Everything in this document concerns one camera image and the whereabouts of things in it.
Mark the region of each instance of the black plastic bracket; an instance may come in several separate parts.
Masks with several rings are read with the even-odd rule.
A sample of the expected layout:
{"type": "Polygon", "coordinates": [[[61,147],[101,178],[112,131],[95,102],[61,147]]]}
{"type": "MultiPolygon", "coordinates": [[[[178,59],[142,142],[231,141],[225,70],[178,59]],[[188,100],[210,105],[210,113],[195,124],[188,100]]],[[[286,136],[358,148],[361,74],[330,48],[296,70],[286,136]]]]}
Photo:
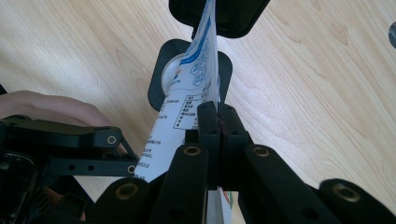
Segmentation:
{"type": "Polygon", "coordinates": [[[149,223],[205,223],[208,157],[198,144],[177,149],[149,223]]]}
{"type": "Polygon", "coordinates": [[[116,127],[78,127],[12,116],[0,120],[0,134],[5,138],[0,139],[5,150],[35,154],[35,160],[46,160],[46,177],[134,176],[139,160],[116,127]],[[119,153],[120,145],[127,153],[119,153]]]}
{"type": "MultiPolygon", "coordinates": [[[[160,111],[165,99],[162,88],[163,69],[166,64],[175,56],[186,52],[190,42],[180,39],[172,39],[163,44],[154,67],[151,82],[148,88],[148,101],[151,106],[160,111]]],[[[222,52],[219,52],[219,77],[220,77],[220,100],[225,101],[227,90],[230,85],[231,75],[233,73],[233,64],[230,58],[222,52]]]]}
{"type": "MultiPolygon", "coordinates": [[[[178,21],[196,29],[206,0],[169,0],[169,10],[178,21]]],[[[227,38],[247,35],[270,0],[217,0],[217,34],[227,38]]]]}
{"type": "Polygon", "coordinates": [[[242,159],[244,185],[238,202],[255,223],[340,223],[271,148],[250,145],[242,159]]]}

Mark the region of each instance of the wood grain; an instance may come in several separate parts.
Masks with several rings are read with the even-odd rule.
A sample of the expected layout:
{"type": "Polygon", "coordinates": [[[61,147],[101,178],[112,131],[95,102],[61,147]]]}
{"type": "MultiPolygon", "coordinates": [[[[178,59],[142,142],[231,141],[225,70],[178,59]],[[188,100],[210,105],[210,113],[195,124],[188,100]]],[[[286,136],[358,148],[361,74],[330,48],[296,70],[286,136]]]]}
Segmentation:
{"type": "MultiPolygon", "coordinates": [[[[157,116],[147,91],[160,47],[192,32],[167,1],[0,1],[0,21],[7,91],[96,105],[142,151],[157,116]]],[[[395,21],[394,0],[273,0],[248,35],[218,38],[233,61],[226,103],[253,140],[274,148],[304,182],[344,178],[393,213],[395,21]]],[[[101,180],[87,182],[97,197],[101,180]]]]}

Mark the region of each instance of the finger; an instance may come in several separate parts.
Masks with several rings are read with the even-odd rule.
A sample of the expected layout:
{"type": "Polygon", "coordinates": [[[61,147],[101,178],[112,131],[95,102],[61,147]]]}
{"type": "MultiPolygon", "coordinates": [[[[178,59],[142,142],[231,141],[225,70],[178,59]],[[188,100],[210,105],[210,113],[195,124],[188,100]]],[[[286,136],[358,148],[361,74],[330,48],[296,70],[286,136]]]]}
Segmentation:
{"type": "Polygon", "coordinates": [[[55,113],[48,110],[42,110],[36,107],[30,107],[28,105],[21,106],[19,108],[20,115],[25,115],[30,119],[43,119],[53,122],[60,122],[65,124],[77,125],[77,126],[89,126],[85,122],[81,122],[78,119],[67,117],[63,114],[55,113]]]}
{"type": "Polygon", "coordinates": [[[95,106],[62,96],[48,96],[31,91],[16,91],[0,96],[0,115],[31,114],[29,111],[49,111],[64,118],[79,121],[84,126],[112,126],[111,121],[95,106]]]}
{"type": "MultiPolygon", "coordinates": [[[[63,195],[61,195],[47,187],[44,188],[44,192],[47,194],[47,197],[49,198],[49,202],[51,203],[52,207],[56,208],[59,205],[59,203],[61,202],[63,195]]],[[[85,221],[85,213],[84,212],[82,213],[80,220],[85,221]]]]}

